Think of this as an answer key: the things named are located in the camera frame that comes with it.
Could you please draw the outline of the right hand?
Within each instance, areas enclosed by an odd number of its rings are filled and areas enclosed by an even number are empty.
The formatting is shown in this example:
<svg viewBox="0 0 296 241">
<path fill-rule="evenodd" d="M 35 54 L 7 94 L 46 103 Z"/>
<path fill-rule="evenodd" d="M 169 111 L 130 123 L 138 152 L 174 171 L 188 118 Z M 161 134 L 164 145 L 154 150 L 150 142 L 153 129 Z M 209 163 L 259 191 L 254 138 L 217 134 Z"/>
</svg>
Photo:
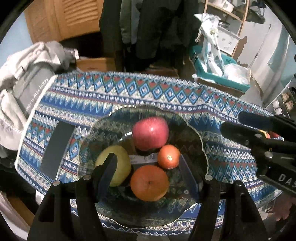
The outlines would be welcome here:
<svg viewBox="0 0 296 241">
<path fill-rule="evenodd" d="M 295 197 L 284 192 L 281 193 L 281 195 L 276 198 L 273 206 L 273 213 L 276 221 L 287 219 L 293 204 L 295 205 Z"/>
</svg>

